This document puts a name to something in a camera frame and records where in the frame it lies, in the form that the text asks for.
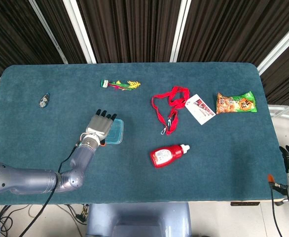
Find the snack bag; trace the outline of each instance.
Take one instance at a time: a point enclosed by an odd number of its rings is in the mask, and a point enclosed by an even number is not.
[[[255,98],[251,91],[240,96],[222,96],[218,93],[217,114],[230,112],[257,112]]]

